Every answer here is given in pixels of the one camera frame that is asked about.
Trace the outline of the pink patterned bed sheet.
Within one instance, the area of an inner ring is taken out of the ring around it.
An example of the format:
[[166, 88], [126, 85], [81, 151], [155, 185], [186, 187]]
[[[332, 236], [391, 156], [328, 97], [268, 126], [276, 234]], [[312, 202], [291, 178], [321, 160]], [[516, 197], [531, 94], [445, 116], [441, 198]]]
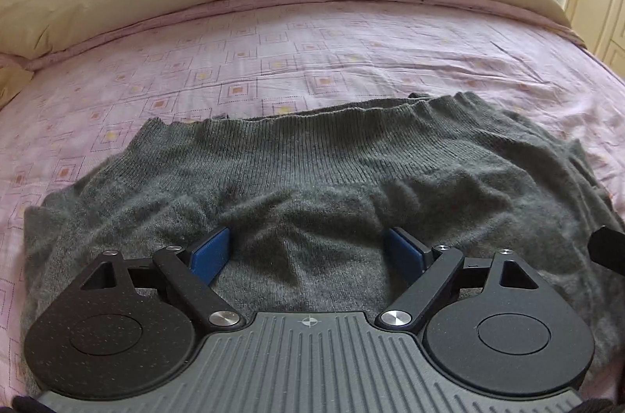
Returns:
[[583, 143], [624, 206], [624, 52], [423, 0], [232, 0], [39, 70], [1, 112], [1, 397], [22, 392], [23, 212], [143, 123], [259, 117], [470, 91]]

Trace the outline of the beige pillow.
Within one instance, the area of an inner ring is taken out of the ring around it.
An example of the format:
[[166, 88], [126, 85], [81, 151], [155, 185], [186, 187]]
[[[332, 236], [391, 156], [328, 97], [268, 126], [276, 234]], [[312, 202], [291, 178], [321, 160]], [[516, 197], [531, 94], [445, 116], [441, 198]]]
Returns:
[[9, 65], [0, 68], [0, 109], [6, 107], [33, 79], [31, 70]]

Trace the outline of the grey argyle knit sweater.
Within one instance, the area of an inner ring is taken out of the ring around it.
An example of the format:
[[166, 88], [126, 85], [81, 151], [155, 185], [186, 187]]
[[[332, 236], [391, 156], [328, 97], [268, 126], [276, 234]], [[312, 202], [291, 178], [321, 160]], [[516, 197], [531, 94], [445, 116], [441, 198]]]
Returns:
[[382, 237], [487, 258], [518, 252], [591, 328], [598, 373], [624, 353], [624, 281], [594, 265], [624, 227], [582, 145], [472, 93], [372, 100], [296, 115], [166, 123], [24, 214], [29, 328], [100, 252], [143, 258], [219, 226], [214, 288], [258, 310], [379, 313], [403, 288]]

